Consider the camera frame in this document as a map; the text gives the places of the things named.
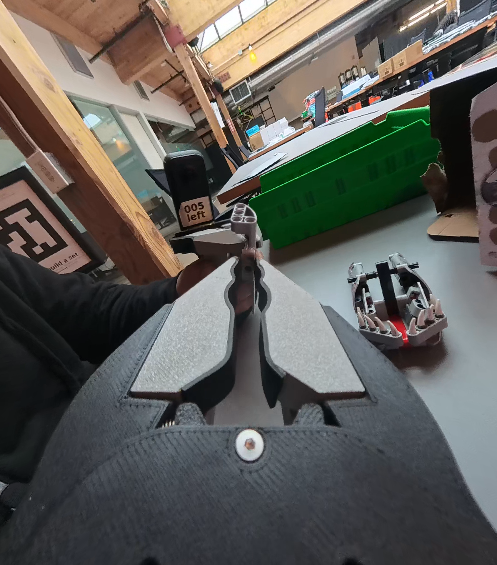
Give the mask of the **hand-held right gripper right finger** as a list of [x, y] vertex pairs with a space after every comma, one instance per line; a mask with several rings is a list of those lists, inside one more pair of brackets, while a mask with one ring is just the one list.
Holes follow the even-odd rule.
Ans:
[[323, 306], [266, 260], [259, 262], [260, 371], [270, 408], [291, 424], [306, 404], [359, 399], [365, 386]]

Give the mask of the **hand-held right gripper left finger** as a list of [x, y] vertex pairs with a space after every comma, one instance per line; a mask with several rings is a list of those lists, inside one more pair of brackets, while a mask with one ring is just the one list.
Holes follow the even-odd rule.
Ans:
[[131, 396], [212, 410], [232, 390], [237, 258], [226, 260], [166, 315], [131, 386]]

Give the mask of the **grey lego beam piece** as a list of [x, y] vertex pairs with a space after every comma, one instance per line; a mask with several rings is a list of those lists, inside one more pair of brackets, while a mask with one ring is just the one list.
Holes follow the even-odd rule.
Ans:
[[259, 257], [257, 250], [258, 223], [256, 213], [244, 203], [238, 203], [233, 208], [231, 229], [234, 233], [246, 239], [246, 245], [241, 251], [239, 260], [239, 275], [237, 275], [236, 315], [245, 315], [253, 311], [256, 301], [255, 270]]

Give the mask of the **person's left forearm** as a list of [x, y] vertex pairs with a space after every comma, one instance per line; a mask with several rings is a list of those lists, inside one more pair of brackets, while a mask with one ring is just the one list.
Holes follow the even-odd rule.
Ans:
[[178, 276], [143, 286], [78, 283], [63, 307], [63, 335], [81, 359], [102, 362], [178, 296]]

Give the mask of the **grey toothed lego model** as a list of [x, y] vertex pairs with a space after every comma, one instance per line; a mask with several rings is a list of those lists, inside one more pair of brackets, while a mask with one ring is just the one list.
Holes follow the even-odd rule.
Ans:
[[381, 351], [435, 346], [448, 327], [441, 301], [418, 268], [396, 252], [372, 272], [360, 262], [348, 269], [358, 331]]

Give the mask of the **person's left hand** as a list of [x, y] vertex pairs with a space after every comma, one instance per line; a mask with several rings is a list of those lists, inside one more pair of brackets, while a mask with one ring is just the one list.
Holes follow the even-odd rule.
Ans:
[[[202, 258], [187, 265], [176, 279], [177, 296], [181, 297], [184, 295], [219, 266], [213, 260]], [[255, 303], [253, 282], [240, 282], [237, 284], [236, 289], [236, 315], [252, 311]]]

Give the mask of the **black chair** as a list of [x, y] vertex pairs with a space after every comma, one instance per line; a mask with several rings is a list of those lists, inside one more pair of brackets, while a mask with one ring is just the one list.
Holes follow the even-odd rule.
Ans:
[[164, 169], [147, 168], [145, 173], [153, 180], [157, 191], [156, 195], [151, 199], [153, 207], [147, 213], [153, 223], [157, 224], [160, 228], [169, 228], [177, 223], [177, 218], [167, 175]]

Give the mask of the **green plastic bin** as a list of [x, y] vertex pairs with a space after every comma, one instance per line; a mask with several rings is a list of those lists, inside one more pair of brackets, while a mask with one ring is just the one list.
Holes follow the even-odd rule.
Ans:
[[408, 185], [387, 177], [390, 184], [372, 182], [344, 189], [340, 181], [312, 185], [304, 177], [260, 193], [248, 204], [257, 215], [263, 238], [279, 249], [424, 195], [421, 176], [429, 164]]
[[397, 178], [416, 182], [440, 151], [429, 106], [395, 109], [260, 176], [261, 194], [306, 178], [312, 185], [340, 181], [344, 189]]

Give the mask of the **stack of white boxes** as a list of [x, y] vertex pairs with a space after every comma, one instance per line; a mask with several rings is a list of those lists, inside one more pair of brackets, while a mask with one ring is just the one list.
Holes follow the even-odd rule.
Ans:
[[289, 125], [285, 117], [259, 130], [264, 145], [275, 143], [294, 132], [295, 128]]

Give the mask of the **grey electrical box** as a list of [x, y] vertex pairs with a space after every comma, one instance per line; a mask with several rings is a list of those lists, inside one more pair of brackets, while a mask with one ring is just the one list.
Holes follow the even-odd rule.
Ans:
[[58, 194], [74, 183], [74, 179], [50, 152], [37, 149], [32, 155], [26, 157], [26, 164], [51, 194]]

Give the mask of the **framed black-white code sign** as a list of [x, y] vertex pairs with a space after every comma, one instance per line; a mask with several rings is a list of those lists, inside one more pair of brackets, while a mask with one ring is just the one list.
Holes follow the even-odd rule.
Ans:
[[107, 260], [25, 166], [0, 176], [0, 244], [60, 274], [89, 273]]

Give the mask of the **person's black clothing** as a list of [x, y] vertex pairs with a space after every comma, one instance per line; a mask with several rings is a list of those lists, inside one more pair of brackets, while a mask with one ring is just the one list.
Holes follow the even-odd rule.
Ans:
[[[57, 274], [0, 245], [0, 482], [28, 484], [90, 366], [63, 335], [82, 273]], [[0, 501], [0, 530], [12, 510]]]

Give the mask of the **dark printed cardboard box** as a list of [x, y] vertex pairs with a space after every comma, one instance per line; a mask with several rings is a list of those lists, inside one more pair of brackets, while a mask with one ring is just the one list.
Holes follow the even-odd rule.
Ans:
[[497, 267], [497, 67], [434, 88], [430, 121], [441, 151], [421, 177], [438, 214], [428, 235], [478, 241]]

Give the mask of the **slim wooden post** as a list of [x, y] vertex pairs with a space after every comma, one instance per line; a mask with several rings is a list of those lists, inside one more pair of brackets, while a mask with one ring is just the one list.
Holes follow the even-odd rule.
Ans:
[[208, 92], [211, 92], [213, 99], [217, 102], [218, 108], [220, 110], [220, 115], [222, 115], [224, 123], [231, 131], [235, 145], [238, 148], [241, 148], [241, 138], [239, 137], [239, 134], [235, 128], [229, 110], [224, 103], [223, 96], [218, 92], [217, 87], [215, 86], [212, 75], [208, 72], [207, 69], [205, 71], [202, 71], [201, 73], [199, 72], [198, 67], [196, 67], [196, 57], [194, 51], [188, 44], [181, 43], [176, 45], [174, 47], [174, 53], [176, 54], [180, 64], [185, 71], [187, 80], [208, 120], [210, 128], [219, 146], [222, 148], [227, 147], [228, 140], [225, 136], [224, 129], [222, 126], [220, 126], [215, 111], [211, 106]]

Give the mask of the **thick wooden post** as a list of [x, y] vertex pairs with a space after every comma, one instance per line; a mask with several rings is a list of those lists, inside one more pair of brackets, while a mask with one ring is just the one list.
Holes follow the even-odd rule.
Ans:
[[133, 284], [182, 267], [167, 241], [0, 1], [0, 127], [25, 157], [50, 152], [73, 183], [60, 198]]

